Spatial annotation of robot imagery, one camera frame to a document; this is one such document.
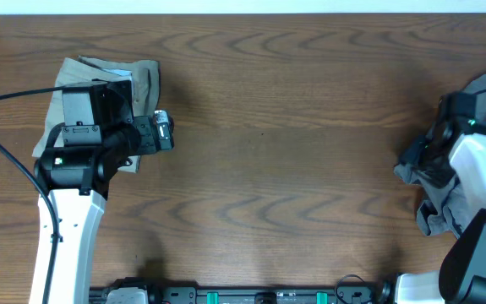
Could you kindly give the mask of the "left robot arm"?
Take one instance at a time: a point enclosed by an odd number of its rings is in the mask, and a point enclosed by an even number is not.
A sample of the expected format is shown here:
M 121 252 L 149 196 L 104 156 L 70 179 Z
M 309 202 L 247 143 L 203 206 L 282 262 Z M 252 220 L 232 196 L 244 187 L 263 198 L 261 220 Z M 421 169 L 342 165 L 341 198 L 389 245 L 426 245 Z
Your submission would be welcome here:
M 62 89 L 63 120 L 54 127 L 35 177 L 40 234 L 30 302 L 86 303 L 96 235 L 109 183 L 133 157 L 174 146 L 166 111 L 134 113 L 129 79 L 68 84 Z

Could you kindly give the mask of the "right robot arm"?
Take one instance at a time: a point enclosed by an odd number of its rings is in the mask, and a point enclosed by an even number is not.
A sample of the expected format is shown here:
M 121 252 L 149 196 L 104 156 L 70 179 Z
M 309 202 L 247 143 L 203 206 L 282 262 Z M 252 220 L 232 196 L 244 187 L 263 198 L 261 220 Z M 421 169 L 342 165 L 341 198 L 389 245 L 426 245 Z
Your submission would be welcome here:
M 399 158 L 431 186 L 459 181 L 470 222 L 439 270 L 397 277 L 393 303 L 486 303 L 486 123 L 477 104 L 476 93 L 444 95 L 430 135 Z

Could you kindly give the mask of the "folded khaki shorts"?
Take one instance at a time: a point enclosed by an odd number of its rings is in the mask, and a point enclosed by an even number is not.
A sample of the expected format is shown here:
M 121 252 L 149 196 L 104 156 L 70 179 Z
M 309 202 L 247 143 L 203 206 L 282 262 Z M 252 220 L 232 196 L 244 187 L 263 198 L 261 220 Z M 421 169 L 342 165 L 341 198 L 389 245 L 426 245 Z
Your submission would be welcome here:
M 137 62 L 112 62 L 99 58 L 79 56 L 77 59 L 65 58 L 59 69 L 55 86 L 88 82 L 93 79 L 132 81 L 132 107 L 135 116 L 153 116 L 160 99 L 160 65 L 153 60 Z M 52 128 L 63 122 L 62 92 L 52 93 L 45 118 L 44 133 L 33 149 L 32 156 L 39 158 L 46 147 Z M 119 171 L 137 173 L 140 156 L 130 157 L 133 164 L 121 167 Z

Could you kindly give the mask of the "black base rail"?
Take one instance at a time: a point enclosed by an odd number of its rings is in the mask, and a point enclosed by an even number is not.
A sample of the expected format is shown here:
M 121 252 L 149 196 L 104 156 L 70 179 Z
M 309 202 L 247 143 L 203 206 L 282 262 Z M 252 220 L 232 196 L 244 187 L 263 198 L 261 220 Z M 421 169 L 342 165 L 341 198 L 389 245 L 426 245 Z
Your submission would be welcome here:
M 199 286 L 194 282 L 116 280 L 107 287 L 92 287 L 89 304 L 336 304 L 392 303 L 394 285 L 366 282 L 349 274 L 333 286 Z

